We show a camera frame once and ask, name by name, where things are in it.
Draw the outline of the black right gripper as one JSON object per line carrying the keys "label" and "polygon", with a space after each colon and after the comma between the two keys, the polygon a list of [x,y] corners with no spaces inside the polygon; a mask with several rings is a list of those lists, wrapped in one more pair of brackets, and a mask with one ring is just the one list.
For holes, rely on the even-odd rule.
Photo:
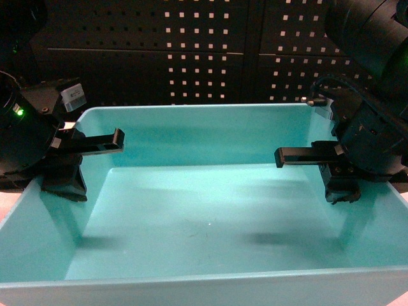
{"label": "black right gripper", "polygon": [[353,203],[361,197],[358,177],[387,181],[407,169],[407,127],[376,110],[358,95],[320,95],[311,99],[328,108],[334,142],[315,141],[312,148],[279,147],[276,167],[320,164],[326,201]]}

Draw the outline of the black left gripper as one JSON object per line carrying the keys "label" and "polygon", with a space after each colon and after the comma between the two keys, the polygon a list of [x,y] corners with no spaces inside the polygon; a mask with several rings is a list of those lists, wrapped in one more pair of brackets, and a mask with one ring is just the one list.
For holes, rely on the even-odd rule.
{"label": "black left gripper", "polygon": [[87,136],[75,128],[64,130],[67,112],[61,91],[79,78],[42,82],[20,88],[5,78],[1,85],[1,190],[23,191],[38,175],[41,190],[75,202],[87,201],[80,169],[82,155],[124,150],[125,132]]}

